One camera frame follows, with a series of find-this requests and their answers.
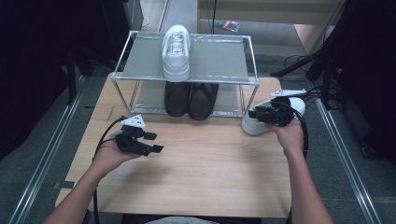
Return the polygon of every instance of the metal shoe rack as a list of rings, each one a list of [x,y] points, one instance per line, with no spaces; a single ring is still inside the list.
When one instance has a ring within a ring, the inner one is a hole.
[[[163,33],[130,31],[111,80],[131,114],[166,114],[164,108]],[[211,116],[242,118],[260,87],[249,35],[190,34],[190,78],[187,82],[218,83],[219,92]],[[248,72],[250,50],[253,73]],[[120,82],[132,80],[132,96]],[[253,86],[245,98],[244,85]]]

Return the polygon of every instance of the metal rail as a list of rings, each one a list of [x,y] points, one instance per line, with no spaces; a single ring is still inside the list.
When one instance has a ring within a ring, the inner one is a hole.
[[[332,118],[332,114],[324,107],[320,99],[317,99],[316,103],[367,223],[382,223],[381,218],[373,204],[373,200],[367,191],[367,188],[365,187],[358,170],[355,167],[355,163],[349,155],[341,134],[338,132],[337,126],[335,125],[335,122]]]
[[[160,24],[158,25],[158,30],[157,30],[158,32],[161,32],[163,30],[163,23],[165,22],[165,17],[166,14],[168,13],[169,2],[170,0],[166,0],[165,2],[165,6],[163,8],[163,14],[161,15]]]
[[[78,80],[78,90],[82,90],[84,83],[85,77],[81,76]],[[50,168],[50,164],[52,163],[52,160],[56,155],[59,145],[62,142],[64,133],[70,123],[70,120],[71,118],[73,118],[78,103],[81,99],[81,94],[82,92],[79,91],[75,100],[72,102],[71,105],[68,105],[66,110],[64,111],[64,114],[62,115],[62,118],[58,123],[54,134],[49,140],[49,144],[47,145],[47,148],[44,151],[40,162],[35,168],[35,172],[33,173],[29,183],[23,191],[17,208],[15,209],[15,212],[12,215],[11,220],[9,221],[10,224],[24,223],[24,220],[26,219],[30,208],[32,207],[32,204],[35,201],[35,196],[40,190],[41,184],[43,183],[44,178],[46,177],[46,174]]]

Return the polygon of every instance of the white object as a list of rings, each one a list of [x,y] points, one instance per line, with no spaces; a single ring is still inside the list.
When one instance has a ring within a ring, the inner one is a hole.
[[[187,29],[182,25],[174,25],[163,38],[163,73],[171,82],[181,82],[190,76],[191,40]]]
[[[301,114],[305,112],[305,103],[302,99],[297,97],[290,97],[289,100],[291,107],[293,107]],[[255,106],[270,106],[270,105],[271,105],[271,101],[265,101]],[[251,119],[248,116],[248,112],[242,118],[242,129],[245,131],[245,133],[250,135],[257,135],[269,131],[267,128],[265,128],[263,122],[258,121],[257,119]]]
[[[146,128],[146,123],[143,121],[142,115],[136,115],[129,119],[124,119],[121,121],[121,124],[136,128]]]
[[[274,91],[270,93],[270,96],[291,96],[291,95],[297,95],[297,94],[305,94],[306,90],[302,89],[300,91],[292,91],[292,90],[279,90],[279,91]]]

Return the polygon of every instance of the forearm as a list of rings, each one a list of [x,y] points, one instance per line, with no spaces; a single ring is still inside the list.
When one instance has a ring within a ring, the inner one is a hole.
[[[315,187],[304,156],[288,156],[291,186],[291,218],[298,223],[332,223]]]
[[[102,176],[90,168],[44,223],[82,223]]]

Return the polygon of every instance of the wrist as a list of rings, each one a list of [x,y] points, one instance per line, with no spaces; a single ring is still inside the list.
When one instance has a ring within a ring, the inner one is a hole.
[[[93,179],[98,179],[99,181],[107,175],[106,172],[101,171],[97,166],[94,165],[94,163],[88,168],[87,174],[93,178]]]
[[[284,149],[284,154],[288,161],[304,160],[304,153],[301,147]]]

